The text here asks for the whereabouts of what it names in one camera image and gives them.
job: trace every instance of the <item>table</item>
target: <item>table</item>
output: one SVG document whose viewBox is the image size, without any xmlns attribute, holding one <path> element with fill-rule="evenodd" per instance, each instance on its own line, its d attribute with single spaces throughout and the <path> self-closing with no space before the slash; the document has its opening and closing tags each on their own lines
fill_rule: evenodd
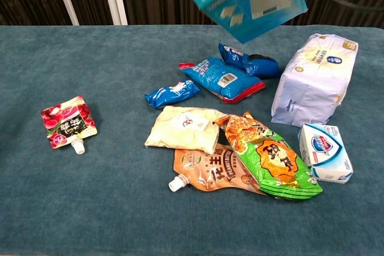
<svg viewBox="0 0 384 256">
<path fill-rule="evenodd" d="M 219 40 L 286 65 L 315 32 L 359 43 L 330 120 L 351 180 L 322 182 L 324 192 L 302 202 L 240 189 L 172 193 L 173 150 L 144 147 L 160 113 L 144 94 L 186 79 L 179 62 L 219 56 Z M 0 254 L 382 255 L 383 30 L 280 26 L 242 45 L 219 26 L 1 26 L 0 40 Z M 235 105 L 204 89 L 179 105 L 250 110 L 299 151 L 299 129 L 270 122 L 277 84 Z M 53 150 L 40 117 L 78 94 L 98 128 L 81 156 Z"/>
</svg>

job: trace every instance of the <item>blue logo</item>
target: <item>blue logo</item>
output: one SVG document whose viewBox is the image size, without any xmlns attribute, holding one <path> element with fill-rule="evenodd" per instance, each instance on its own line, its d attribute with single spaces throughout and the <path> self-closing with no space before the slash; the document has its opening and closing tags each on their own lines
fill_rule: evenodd
<svg viewBox="0 0 384 256">
<path fill-rule="evenodd" d="M 341 64 L 341 63 L 343 63 L 343 60 L 340 57 L 336 57 L 336 56 L 328 56 L 326 58 L 326 60 L 329 63 L 333 63 L 333 64 Z"/>
<path fill-rule="evenodd" d="M 328 151 L 330 151 L 333 147 L 330 142 L 323 136 L 314 136 L 312 137 L 312 146 L 314 150 L 319 153 L 324 153 L 325 155 L 329 155 Z"/>
</svg>

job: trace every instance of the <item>tissue pack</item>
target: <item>tissue pack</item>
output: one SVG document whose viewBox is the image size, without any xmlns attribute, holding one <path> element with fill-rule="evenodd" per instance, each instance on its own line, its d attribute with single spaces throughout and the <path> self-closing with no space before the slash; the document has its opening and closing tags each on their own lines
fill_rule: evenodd
<svg viewBox="0 0 384 256">
<path fill-rule="evenodd" d="M 326 124 L 344 99 L 358 43 L 313 34 L 288 63 L 272 103 L 272 122 Z"/>
<path fill-rule="evenodd" d="M 353 168 L 337 126 L 304 124 L 299 133 L 301 158 L 319 180 L 346 183 Z"/>
<path fill-rule="evenodd" d="M 305 0 L 194 0 L 197 7 L 241 43 L 306 12 Z"/>
</svg>

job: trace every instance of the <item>small blue snack bag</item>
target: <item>small blue snack bag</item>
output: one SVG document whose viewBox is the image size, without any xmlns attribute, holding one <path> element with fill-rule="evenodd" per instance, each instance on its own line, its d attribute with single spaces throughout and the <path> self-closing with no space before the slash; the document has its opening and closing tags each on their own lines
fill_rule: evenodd
<svg viewBox="0 0 384 256">
<path fill-rule="evenodd" d="M 191 81 L 183 80 L 174 86 L 156 89 L 145 99 L 153 108 L 163 108 L 166 105 L 181 102 L 200 92 L 200 89 Z"/>
<path fill-rule="evenodd" d="M 250 76 L 265 79 L 279 77 L 281 74 L 277 61 L 270 57 L 259 54 L 248 55 L 222 43 L 219 43 L 218 50 L 227 65 L 241 69 Z"/>
<path fill-rule="evenodd" d="M 216 57 L 209 57 L 197 65 L 181 63 L 179 69 L 224 103 L 237 103 L 265 87 L 261 79 L 225 65 Z"/>
</svg>

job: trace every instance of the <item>red fruit pouch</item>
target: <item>red fruit pouch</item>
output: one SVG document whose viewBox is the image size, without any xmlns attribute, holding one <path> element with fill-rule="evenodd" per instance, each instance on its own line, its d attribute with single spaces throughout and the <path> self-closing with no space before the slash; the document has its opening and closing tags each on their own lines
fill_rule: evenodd
<svg viewBox="0 0 384 256">
<path fill-rule="evenodd" d="M 77 154 L 85 152 L 83 138 L 97 134 L 91 112 L 81 95 L 41 111 L 52 148 L 71 144 Z"/>
</svg>

